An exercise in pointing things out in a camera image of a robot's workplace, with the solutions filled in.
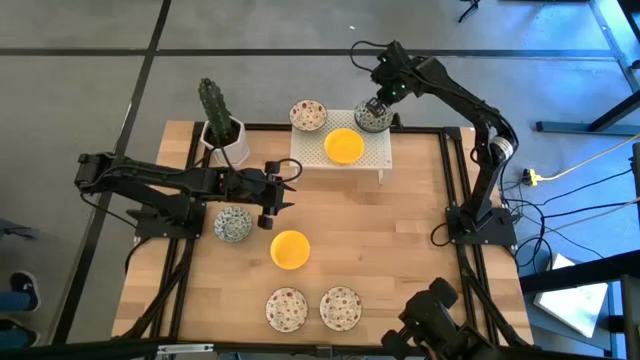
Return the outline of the black aluminium frame rail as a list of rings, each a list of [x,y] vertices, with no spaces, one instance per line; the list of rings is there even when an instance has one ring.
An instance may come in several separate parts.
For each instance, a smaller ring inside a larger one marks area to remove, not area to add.
[[[450,207],[456,204],[457,196],[455,192],[453,171],[452,171],[451,159],[449,155],[447,128],[442,128],[438,137],[439,137],[440,153],[442,156],[442,166],[443,166],[447,198],[448,198],[448,205],[446,207],[446,211],[449,211]],[[465,245],[456,245],[454,242],[451,242],[451,244],[454,246],[455,259],[459,268],[458,275],[460,278],[460,284],[462,288],[462,298],[463,298],[463,306],[464,306],[464,313],[465,313],[464,320],[469,325],[472,325],[475,329],[478,329],[475,304],[473,300],[473,289],[471,285],[468,283],[468,280],[466,278],[466,272],[464,270],[464,264],[469,264],[468,258],[467,258],[467,249]],[[488,339],[493,344],[499,345],[500,340],[498,336],[497,326],[493,323],[487,310],[484,310],[483,313],[485,315],[485,321],[486,321],[485,326],[488,334]]]
[[[246,124],[245,129],[255,131],[291,131],[292,126],[286,124],[275,123],[256,123]],[[460,131],[454,127],[419,127],[419,126],[403,126],[390,128],[391,133],[406,133],[406,134],[447,134],[452,137],[460,135]]]
[[[192,130],[189,153],[187,156],[187,163],[186,163],[187,167],[193,166],[196,162],[198,137],[201,131],[202,131],[202,125],[196,122]],[[195,245],[194,239],[185,240],[184,250],[182,252],[182,256],[179,262],[182,272],[180,273],[179,281],[176,284],[176,294],[175,294],[173,311],[171,315],[171,322],[170,322],[169,332],[168,332],[168,335],[173,339],[177,339],[179,334],[180,322],[182,319],[183,305],[185,301],[187,281],[189,278],[189,271],[190,271],[191,259],[194,251],[194,245]]]

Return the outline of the teal patterned mini bowl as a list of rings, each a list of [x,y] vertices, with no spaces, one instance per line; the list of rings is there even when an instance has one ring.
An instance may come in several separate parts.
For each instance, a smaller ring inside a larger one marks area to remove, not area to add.
[[[387,130],[393,123],[394,112],[386,105],[386,113],[383,116],[373,116],[367,110],[367,101],[360,102],[354,110],[356,124],[369,133],[380,133]]]
[[[221,210],[214,220],[215,235],[226,243],[244,240],[252,230],[252,216],[248,210],[230,206]]]

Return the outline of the white perforated shelf rack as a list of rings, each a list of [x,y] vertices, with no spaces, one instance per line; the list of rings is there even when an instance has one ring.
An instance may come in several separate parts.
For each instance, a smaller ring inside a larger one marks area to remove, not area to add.
[[[363,155],[352,165],[338,165],[330,160],[324,149],[326,136],[333,130],[347,128],[357,132],[364,141]],[[290,157],[298,160],[304,170],[368,170],[376,171],[378,183],[390,181],[393,161],[389,130],[368,133],[355,123],[354,111],[329,110],[324,126],[312,132],[293,128]]]

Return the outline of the white hexagonal plant pot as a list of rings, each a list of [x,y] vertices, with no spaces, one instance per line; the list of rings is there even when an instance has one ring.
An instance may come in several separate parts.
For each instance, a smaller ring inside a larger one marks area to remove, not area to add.
[[[210,151],[212,160],[218,166],[227,166],[226,160],[229,160],[234,168],[238,168],[248,159],[250,148],[247,141],[245,124],[235,117],[231,116],[232,128],[237,131],[236,139],[222,150],[214,148],[210,142],[212,138],[212,126],[209,121],[204,123],[204,128],[200,135],[200,143]]]

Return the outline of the white flat board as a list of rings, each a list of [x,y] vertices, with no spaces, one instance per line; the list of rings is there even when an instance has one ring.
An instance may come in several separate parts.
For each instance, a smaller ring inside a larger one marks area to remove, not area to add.
[[[538,293],[533,304],[581,335],[592,338],[608,292],[607,283]]]

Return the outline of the black tripod leg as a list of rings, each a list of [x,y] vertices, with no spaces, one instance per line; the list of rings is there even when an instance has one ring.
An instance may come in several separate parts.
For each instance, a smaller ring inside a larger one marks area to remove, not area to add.
[[[468,8],[459,16],[458,22],[462,23],[465,19],[471,16],[479,9],[479,3],[481,0],[460,0],[469,4]]]

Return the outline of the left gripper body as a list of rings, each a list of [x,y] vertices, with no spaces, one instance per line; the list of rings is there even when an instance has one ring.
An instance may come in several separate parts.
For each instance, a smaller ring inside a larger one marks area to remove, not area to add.
[[[273,228],[273,217],[283,208],[283,184],[277,176],[256,168],[229,169],[219,180],[216,201],[259,206],[258,227]]]

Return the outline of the yellow mini bowl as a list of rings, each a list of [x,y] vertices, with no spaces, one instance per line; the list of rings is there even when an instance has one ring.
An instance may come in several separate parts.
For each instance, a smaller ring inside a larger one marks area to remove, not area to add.
[[[331,131],[324,140],[325,154],[337,165],[352,165],[364,153],[364,140],[355,130],[339,128]]]
[[[283,231],[273,238],[270,245],[270,256],[281,269],[298,269],[309,259],[309,240],[299,231]]]

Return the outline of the silver metal bracket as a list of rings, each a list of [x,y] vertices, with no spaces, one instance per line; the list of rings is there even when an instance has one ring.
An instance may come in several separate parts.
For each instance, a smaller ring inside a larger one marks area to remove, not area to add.
[[[166,344],[159,345],[157,348],[156,355],[163,357],[170,357],[179,354],[191,354],[191,353],[207,353],[213,352],[214,345],[213,344],[202,344],[202,343],[193,343],[193,344]]]

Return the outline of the person's shoe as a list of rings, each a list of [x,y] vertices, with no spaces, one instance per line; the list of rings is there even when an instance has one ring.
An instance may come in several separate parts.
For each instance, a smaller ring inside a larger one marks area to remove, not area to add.
[[[31,347],[40,335],[11,319],[0,319],[0,350]]]
[[[16,271],[10,277],[10,285],[14,292],[27,296],[26,311],[34,312],[39,309],[41,296],[36,277],[33,274],[25,270]]]

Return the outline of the lime green floral mini bowl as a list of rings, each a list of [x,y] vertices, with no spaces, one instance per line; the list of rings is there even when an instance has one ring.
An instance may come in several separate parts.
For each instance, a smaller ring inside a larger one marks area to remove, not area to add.
[[[345,332],[353,329],[362,319],[363,304],[359,295],[346,286],[328,289],[320,300],[319,314],[331,330]]]

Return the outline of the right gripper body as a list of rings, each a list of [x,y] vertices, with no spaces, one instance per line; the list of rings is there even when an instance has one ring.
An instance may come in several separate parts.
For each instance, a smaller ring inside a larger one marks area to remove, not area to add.
[[[386,57],[372,71],[372,81],[379,86],[376,97],[382,104],[396,104],[409,94],[420,91],[420,82],[406,68]]]

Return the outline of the green cactus plant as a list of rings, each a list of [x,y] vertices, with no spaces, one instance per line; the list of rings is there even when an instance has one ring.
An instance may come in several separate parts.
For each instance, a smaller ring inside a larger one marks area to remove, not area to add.
[[[220,88],[209,78],[202,78],[198,93],[209,122],[211,132],[208,136],[209,142],[214,147],[224,147],[233,143],[236,132]]]

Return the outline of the black frame crossbar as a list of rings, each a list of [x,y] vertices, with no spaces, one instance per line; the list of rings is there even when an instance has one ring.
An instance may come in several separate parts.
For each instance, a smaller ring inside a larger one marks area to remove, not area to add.
[[[107,341],[55,344],[0,350],[0,360],[131,360],[156,356],[159,345],[213,344],[216,353],[274,353],[331,358],[337,355],[385,356],[381,346],[268,344],[237,342],[181,342],[173,338],[113,338]]]

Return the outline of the dark green floral mini bowl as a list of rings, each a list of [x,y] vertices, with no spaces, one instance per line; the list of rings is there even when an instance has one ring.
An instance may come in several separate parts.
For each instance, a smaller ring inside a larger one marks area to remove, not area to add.
[[[305,296],[292,287],[275,290],[265,304],[267,323],[280,333],[299,330],[305,323],[309,312]]]

